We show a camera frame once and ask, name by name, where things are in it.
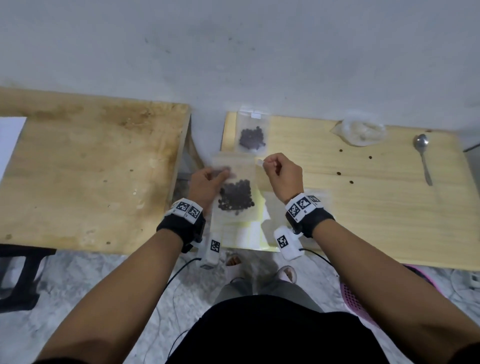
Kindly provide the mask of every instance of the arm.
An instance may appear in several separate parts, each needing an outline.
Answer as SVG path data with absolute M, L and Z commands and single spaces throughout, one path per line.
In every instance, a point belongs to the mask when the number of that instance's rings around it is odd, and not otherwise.
M 188 199 L 207 210 L 228 177 L 211 169 L 192 175 Z M 38 360 L 69 357 L 89 364 L 122 363 L 155 309 L 183 242 L 161 229 L 100 281 L 68 314 Z
M 283 154 L 265 159 L 274 192 L 284 203 L 303 192 L 302 170 Z M 480 328 L 434 287 L 333 220 L 313 238 L 375 322 L 413 360 L 447 363 L 480 341 Z

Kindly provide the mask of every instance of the white paper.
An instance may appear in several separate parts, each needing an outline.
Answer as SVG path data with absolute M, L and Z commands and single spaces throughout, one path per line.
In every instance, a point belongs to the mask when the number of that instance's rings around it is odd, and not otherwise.
M 0 118 L 0 181 L 12 157 L 26 119 L 25 117 Z

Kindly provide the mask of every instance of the foot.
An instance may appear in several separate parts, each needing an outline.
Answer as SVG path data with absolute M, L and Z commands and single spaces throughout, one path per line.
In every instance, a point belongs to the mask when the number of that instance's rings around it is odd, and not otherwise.
M 281 267 L 276 273 L 278 279 L 284 280 L 290 283 L 297 283 L 297 272 L 291 266 Z
M 227 277 L 227 282 L 231 283 L 236 279 L 242 278 L 245 279 L 245 273 L 243 271 L 243 264 L 238 255 L 232 255 L 225 262 L 225 275 Z

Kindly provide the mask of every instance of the clear plastic bag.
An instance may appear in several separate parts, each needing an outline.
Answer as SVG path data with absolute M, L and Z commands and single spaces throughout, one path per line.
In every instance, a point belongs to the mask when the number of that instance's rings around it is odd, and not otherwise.
M 230 177 L 224 182 L 215 198 L 212 218 L 222 223 L 253 221 L 258 216 L 252 190 L 255 186 L 255 158 L 246 153 L 220 152 L 212 158 L 212 167 L 230 169 Z
M 353 146 L 369 146 L 382 142 L 387 131 L 376 123 L 372 116 L 360 112 L 351 113 L 337 124 L 331 132 L 345 139 Z
M 234 150 L 266 155 L 270 116 L 266 110 L 242 106 L 237 112 Z

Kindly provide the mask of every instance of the stained wooden board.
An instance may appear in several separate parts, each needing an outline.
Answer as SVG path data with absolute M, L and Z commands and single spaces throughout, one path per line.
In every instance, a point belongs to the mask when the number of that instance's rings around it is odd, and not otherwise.
M 0 184 L 0 241 L 129 254 L 170 206 L 185 104 L 0 88 L 27 116 Z
M 233 149 L 235 121 L 229 113 L 222 150 Z M 335 124 L 274 116 L 268 154 L 301 165 L 306 188 L 330 192 L 339 223 L 398 261 L 480 270 L 480 198 L 456 135 L 426 133 L 429 187 L 412 146 L 424 129 L 388 127 L 387 140 L 360 148 L 332 134 Z M 257 172 L 260 189 L 271 191 Z

